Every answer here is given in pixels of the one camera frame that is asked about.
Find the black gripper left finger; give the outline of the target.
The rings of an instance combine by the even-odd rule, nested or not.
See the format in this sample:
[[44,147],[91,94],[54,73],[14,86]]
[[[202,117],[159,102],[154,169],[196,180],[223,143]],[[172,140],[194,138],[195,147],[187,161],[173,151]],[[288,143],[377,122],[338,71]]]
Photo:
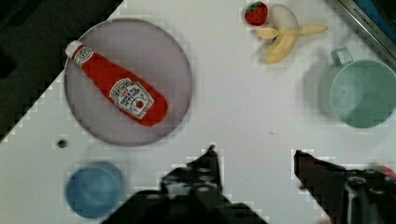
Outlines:
[[164,176],[158,190],[141,190],[101,224],[268,224],[244,203],[222,194],[213,147]]

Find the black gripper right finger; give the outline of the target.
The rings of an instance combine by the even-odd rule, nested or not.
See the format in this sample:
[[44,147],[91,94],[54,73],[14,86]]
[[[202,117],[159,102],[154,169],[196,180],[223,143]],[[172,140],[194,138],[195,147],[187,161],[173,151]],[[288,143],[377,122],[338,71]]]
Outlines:
[[396,224],[395,178],[351,169],[298,150],[294,173],[332,224]]

